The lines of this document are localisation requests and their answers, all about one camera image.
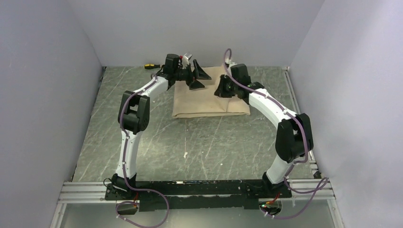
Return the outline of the aluminium rail frame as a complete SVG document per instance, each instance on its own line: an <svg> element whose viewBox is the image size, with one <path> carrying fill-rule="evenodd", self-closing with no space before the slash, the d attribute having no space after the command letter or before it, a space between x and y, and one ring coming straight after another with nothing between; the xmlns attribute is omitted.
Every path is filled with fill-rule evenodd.
<svg viewBox="0 0 403 228"><path fill-rule="evenodd" d="M324 200L337 228L343 227L330 181L294 179L269 186L262 180L137 181L133 188L107 182L65 182L51 226L61 226L68 204L119 204L142 212L157 209L255 209L282 201Z"/></svg>

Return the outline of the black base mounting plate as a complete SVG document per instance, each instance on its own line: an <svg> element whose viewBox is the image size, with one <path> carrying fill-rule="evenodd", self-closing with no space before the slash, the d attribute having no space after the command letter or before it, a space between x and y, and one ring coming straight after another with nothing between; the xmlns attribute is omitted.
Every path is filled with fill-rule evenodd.
<svg viewBox="0 0 403 228"><path fill-rule="evenodd" d="M257 209L265 201L291 198L282 185L269 190L260 179L137 181L131 192L106 185L105 200L136 201L140 212L159 209Z"/></svg>

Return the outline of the beige surgical wrap cloth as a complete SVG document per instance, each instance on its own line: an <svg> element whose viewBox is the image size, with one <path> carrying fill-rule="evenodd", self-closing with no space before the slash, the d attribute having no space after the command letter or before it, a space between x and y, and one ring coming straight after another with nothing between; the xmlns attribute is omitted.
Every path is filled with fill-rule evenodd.
<svg viewBox="0 0 403 228"><path fill-rule="evenodd" d="M211 80L202 80L204 88L190 90L185 82L177 81L174 86L173 118L195 118L228 115L250 115L249 106L239 98L220 98L214 95L220 76L225 73L222 66L204 67Z"/></svg>

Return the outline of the yellow black screwdriver left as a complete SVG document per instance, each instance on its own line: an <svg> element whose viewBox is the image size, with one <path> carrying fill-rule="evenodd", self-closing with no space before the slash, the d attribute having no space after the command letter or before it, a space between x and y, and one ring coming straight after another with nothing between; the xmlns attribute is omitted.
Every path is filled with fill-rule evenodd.
<svg viewBox="0 0 403 228"><path fill-rule="evenodd" d="M144 69L150 70L150 69L158 69L162 68L164 65L159 65L159 64L146 64L144 65Z"/></svg>

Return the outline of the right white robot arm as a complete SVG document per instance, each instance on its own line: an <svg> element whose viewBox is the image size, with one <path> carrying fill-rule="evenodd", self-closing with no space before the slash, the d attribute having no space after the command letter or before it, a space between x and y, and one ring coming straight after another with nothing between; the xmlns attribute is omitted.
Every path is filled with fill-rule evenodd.
<svg viewBox="0 0 403 228"><path fill-rule="evenodd" d="M260 111L276 127L277 155L262 176L262 192L267 197L274 197L294 166L308 161L307 155L314 146L310 118L286 108L264 85L252 82L245 64L225 63L223 67L225 74L220 76L215 96L237 96Z"/></svg>

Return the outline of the right side aluminium rail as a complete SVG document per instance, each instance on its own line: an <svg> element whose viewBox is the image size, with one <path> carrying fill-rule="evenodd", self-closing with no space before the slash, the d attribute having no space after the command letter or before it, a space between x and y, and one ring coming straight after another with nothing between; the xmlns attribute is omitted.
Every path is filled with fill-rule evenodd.
<svg viewBox="0 0 403 228"><path fill-rule="evenodd" d="M307 114L302 114L300 111L300 108L298 106L297 103L297 99L296 99L296 95L291 83L291 79L289 76L289 67L282 67L281 68L282 74L284 76L284 79L286 81L286 85L288 87L288 92L291 98L291 103L292 103L292 107L293 110L297 113L296 119L298 119L300 121L301 126L305 127L307 126L307 122L309 122L310 124L310 120ZM305 154L305 159L306 159L306 164L310 167L310 170L312 172L313 178L315 179L319 179L321 177L321 173L318 169L317 166L317 162L315 160L315 157L313 155L313 137L312 137L312 133L309 133L309 131L311 130L311 127L309 126L307 130L304 130L304 133L307 133L307 137L306 137L306 143L307 143L307 148L309 149L308 152L306 152Z"/></svg>

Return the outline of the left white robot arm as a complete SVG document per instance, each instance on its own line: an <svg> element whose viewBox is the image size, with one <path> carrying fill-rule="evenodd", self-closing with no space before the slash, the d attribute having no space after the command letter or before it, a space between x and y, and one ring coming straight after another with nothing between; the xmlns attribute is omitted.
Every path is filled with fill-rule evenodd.
<svg viewBox="0 0 403 228"><path fill-rule="evenodd" d="M167 54L165 63L151 80L134 91L125 91L119 108L118 123L122 133L121 154L118 167L111 178L118 194L129 200L136 195L136 158L139 142L150 120L150 103L169 90L177 81L185 82L189 90L203 89L201 80L211 77L200 67L191 54Z"/></svg>

